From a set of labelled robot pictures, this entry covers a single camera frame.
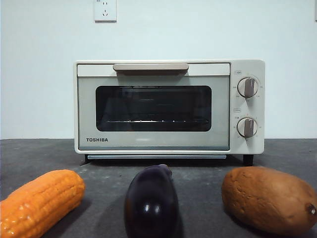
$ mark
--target control knob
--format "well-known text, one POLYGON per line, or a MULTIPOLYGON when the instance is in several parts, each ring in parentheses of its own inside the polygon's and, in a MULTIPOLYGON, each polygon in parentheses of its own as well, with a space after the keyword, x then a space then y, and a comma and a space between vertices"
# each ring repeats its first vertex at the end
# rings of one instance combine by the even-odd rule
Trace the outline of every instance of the control knob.
POLYGON ((257 133, 258 126, 252 118, 243 118, 239 120, 237 130, 241 136, 248 138, 257 133))
POLYGON ((258 91, 258 83, 252 77, 243 78, 238 83, 238 92, 242 97, 250 98, 258 91))

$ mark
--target gray countertop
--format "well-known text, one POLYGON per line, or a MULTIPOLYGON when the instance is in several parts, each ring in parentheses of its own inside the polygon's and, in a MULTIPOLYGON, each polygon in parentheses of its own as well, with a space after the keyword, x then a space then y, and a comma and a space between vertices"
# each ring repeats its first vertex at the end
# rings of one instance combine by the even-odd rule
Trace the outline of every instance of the gray countertop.
MULTIPOLYGON (((86 183, 79 207, 51 228, 44 238, 125 238, 123 202, 133 177, 149 165, 166 163, 173 172, 182 226, 178 238, 279 237, 255 230, 225 213, 221 184, 225 174, 242 166, 241 156, 226 160, 134 160, 85 164, 72 139, 1 141, 1 200, 36 177, 59 169, 76 171, 86 183)), ((267 139, 254 166, 293 174, 317 190, 317 139, 267 139)), ((315 225, 301 238, 317 238, 315 225)))

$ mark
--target toy eggplant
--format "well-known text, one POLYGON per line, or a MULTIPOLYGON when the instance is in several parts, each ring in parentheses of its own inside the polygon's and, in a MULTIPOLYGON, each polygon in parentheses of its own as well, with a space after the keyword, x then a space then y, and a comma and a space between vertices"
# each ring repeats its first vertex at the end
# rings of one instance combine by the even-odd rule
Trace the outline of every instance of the toy eggplant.
POLYGON ((129 238, 172 238, 179 222, 172 172, 167 165, 150 166, 132 180, 124 204, 129 238))

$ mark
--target electrical outlet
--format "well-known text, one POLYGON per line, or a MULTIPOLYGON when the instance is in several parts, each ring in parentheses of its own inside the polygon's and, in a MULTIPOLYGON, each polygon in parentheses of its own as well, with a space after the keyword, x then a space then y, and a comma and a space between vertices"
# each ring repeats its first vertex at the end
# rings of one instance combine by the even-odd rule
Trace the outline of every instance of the electrical outlet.
POLYGON ((95 21, 117 21, 116 0, 94 0, 95 21))

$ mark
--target white toaster oven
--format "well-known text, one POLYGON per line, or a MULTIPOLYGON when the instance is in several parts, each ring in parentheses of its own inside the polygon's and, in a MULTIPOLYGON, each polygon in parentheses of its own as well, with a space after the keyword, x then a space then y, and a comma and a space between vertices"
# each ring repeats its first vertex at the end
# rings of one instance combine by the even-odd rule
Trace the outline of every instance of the white toaster oven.
POLYGON ((81 60, 75 151, 86 159, 225 158, 264 150, 264 62, 81 60))

